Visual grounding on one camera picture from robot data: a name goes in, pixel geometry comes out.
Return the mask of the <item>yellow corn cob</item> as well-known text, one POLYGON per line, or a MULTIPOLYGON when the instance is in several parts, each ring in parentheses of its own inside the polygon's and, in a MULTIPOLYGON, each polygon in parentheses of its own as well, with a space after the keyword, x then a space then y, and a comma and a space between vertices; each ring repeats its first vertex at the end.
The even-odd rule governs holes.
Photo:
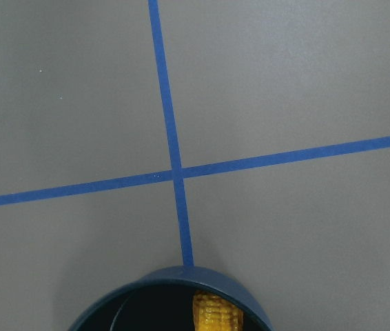
POLYGON ((195 291, 192 314, 196 331, 242 331, 244 328, 243 311, 211 292, 195 291))

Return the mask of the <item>dark blue saucepan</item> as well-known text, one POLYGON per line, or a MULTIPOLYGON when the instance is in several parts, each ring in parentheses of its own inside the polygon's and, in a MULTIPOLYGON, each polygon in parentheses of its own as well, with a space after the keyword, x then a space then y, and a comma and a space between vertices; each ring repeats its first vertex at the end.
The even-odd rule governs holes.
POLYGON ((197 266, 172 266, 121 286, 93 303, 71 330, 193 330, 192 300, 204 290, 243 311, 244 330, 273 330, 259 302, 236 280, 197 266))

